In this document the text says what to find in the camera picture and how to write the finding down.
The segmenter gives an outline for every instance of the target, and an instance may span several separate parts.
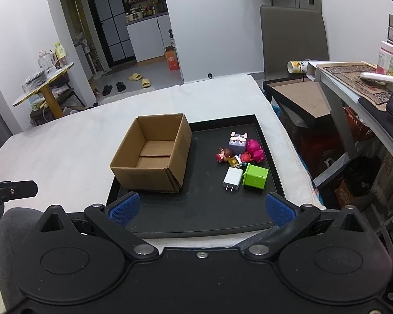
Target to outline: gray chair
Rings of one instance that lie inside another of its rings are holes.
[[[287,77],[289,61],[329,60],[321,12],[262,6],[261,26],[265,80]]]

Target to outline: power adapter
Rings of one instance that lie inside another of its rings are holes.
[[[230,188],[230,191],[238,190],[242,176],[243,170],[230,167],[223,180],[223,186],[225,186],[225,190],[227,191],[228,188]]]

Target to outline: pile of toys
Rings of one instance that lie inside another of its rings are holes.
[[[220,153],[215,155],[218,162],[226,161],[230,164],[230,168],[223,181],[223,186],[227,191],[237,190],[239,188],[242,176],[243,185],[257,187],[262,189],[265,187],[268,169],[253,165],[261,163],[265,160],[264,151],[258,141],[254,139],[247,140],[248,134],[231,133],[228,148],[219,148]]]

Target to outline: purple cube toy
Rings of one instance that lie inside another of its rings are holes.
[[[248,134],[237,134],[236,132],[231,133],[228,148],[234,152],[234,154],[242,154],[246,152],[246,138]]]

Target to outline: rice cooker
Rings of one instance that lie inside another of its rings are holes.
[[[131,12],[127,15],[128,22],[140,20],[144,17],[144,13],[142,9],[133,8]]]

